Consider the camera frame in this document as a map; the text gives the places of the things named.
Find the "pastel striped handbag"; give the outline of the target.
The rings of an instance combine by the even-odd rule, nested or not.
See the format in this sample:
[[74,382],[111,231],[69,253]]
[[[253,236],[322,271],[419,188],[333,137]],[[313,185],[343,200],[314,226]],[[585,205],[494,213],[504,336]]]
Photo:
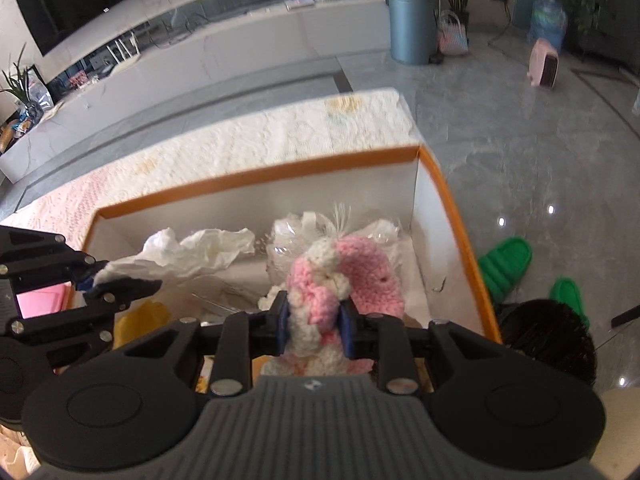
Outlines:
[[445,56],[463,56],[469,53],[469,40],[465,26],[457,14],[442,10],[438,18],[438,50]]

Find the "green slipper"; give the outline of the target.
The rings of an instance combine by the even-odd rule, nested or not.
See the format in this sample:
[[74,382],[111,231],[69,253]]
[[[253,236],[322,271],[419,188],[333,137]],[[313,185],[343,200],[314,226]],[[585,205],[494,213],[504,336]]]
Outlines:
[[564,276],[557,278],[550,289],[549,298],[559,304],[565,304],[580,318],[585,328],[590,327],[590,321],[582,303],[582,294],[571,278],[564,278]]
[[524,278],[532,258],[533,252],[529,242],[524,238],[512,236],[478,259],[480,274],[494,304],[501,304],[516,289]]

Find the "pink white crochet doll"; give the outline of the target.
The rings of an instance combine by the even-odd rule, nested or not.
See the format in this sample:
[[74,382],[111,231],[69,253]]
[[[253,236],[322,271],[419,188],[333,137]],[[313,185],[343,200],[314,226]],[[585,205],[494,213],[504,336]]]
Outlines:
[[369,374],[371,360],[352,361],[344,355],[338,328],[341,302],[352,300],[360,314],[405,314],[400,281],[382,249],[365,237],[318,240],[295,259],[284,284],[281,290],[288,293],[290,305],[288,342],[282,356],[262,366],[265,376]]

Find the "white wifi router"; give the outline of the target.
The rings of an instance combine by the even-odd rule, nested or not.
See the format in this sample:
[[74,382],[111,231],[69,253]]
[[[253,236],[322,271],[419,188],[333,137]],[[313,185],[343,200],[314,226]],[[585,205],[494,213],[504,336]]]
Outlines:
[[138,40],[133,32],[128,32],[127,35],[114,39],[106,45],[106,48],[113,58],[115,66],[132,64],[140,56]]

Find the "orange cardboard box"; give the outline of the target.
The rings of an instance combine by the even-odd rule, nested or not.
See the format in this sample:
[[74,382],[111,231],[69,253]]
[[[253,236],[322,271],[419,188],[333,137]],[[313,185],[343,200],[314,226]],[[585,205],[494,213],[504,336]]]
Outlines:
[[358,310],[411,327],[448,320],[500,337],[454,196],[424,146],[386,148],[230,174],[100,209],[85,248],[116,261],[168,233],[249,230],[254,250],[212,275],[268,302],[295,272],[348,279]]

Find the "white plastic bag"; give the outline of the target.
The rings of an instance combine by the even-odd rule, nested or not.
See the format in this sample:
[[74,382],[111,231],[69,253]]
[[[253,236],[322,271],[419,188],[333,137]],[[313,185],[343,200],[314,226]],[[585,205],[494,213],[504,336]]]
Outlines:
[[205,229],[177,240],[175,231],[167,228],[150,236],[137,255],[107,263],[93,278],[93,286],[124,278],[175,285],[226,270],[237,258],[254,253],[255,234],[249,229]]

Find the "white TV console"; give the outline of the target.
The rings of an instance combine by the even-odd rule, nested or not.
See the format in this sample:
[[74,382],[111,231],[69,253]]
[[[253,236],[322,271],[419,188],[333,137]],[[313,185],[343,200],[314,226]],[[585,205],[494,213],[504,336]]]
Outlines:
[[288,10],[283,4],[207,25],[74,92],[58,111],[1,157],[17,182],[99,131],[191,91],[317,58],[390,45],[385,0],[335,0]]

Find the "blue-grey trash bin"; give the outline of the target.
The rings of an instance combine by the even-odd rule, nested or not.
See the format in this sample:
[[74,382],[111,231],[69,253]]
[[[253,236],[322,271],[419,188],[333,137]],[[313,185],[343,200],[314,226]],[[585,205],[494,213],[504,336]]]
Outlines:
[[439,0],[387,0],[390,54],[405,65],[427,65],[437,52]]

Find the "yellow white cloth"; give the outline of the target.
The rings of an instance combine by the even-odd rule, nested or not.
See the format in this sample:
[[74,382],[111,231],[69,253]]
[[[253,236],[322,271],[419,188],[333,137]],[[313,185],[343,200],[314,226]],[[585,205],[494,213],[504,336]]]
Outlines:
[[114,326],[113,348],[126,346],[171,322],[171,314],[160,302],[146,300],[136,310],[122,316]]

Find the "water jug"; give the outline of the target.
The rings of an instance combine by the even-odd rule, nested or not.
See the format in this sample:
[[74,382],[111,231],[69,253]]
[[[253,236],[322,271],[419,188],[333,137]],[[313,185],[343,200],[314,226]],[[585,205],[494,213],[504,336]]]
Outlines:
[[559,0],[535,0],[527,39],[548,41],[558,52],[562,50],[568,18]]

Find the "lace tablecloth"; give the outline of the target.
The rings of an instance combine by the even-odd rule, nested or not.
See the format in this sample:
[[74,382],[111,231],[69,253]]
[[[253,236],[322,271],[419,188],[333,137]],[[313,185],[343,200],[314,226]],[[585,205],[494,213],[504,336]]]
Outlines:
[[[63,185],[4,220],[53,232],[101,259],[153,233],[207,228],[262,235],[295,211],[343,211],[349,229],[378,219],[411,230],[419,140],[393,90],[341,94],[218,122],[157,143]],[[124,479],[413,478],[404,421],[417,400],[367,379],[267,378],[206,405],[190,432]]]

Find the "translucent mesh bag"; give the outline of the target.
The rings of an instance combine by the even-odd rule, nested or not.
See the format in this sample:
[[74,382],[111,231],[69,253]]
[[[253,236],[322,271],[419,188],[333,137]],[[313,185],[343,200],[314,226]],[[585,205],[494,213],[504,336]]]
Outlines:
[[276,293],[285,289],[284,282],[293,261],[318,240],[337,240],[349,234],[368,238],[382,249],[396,278],[401,280],[401,224],[381,218],[365,226],[361,221],[352,222],[351,213],[349,206],[335,203],[331,217],[304,211],[273,221],[271,230],[255,242],[256,254],[267,258],[266,270],[272,285],[267,296],[257,300],[259,310],[271,307]]

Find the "small plant in vase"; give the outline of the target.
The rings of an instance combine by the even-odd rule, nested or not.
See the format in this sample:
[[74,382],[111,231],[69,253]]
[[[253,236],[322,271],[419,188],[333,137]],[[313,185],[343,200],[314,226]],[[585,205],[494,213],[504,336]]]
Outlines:
[[29,91],[29,73],[22,66],[22,57],[25,46],[21,48],[17,60],[12,63],[12,70],[2,70],[2,76],[6,85],[1,88],[2,93],[9,93],[17,101],[24,105],[26,114],[33,126],[38,125],[43,118],[43,109],[37,100],[34,100]]

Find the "pink space heater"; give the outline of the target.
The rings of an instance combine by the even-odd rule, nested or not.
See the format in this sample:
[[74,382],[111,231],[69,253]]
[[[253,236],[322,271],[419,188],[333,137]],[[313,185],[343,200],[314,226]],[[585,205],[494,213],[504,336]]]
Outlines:
[[530,54],[527,77],[533,87],[552,89],[558,76],[558,51],[544,38],[538,38]]

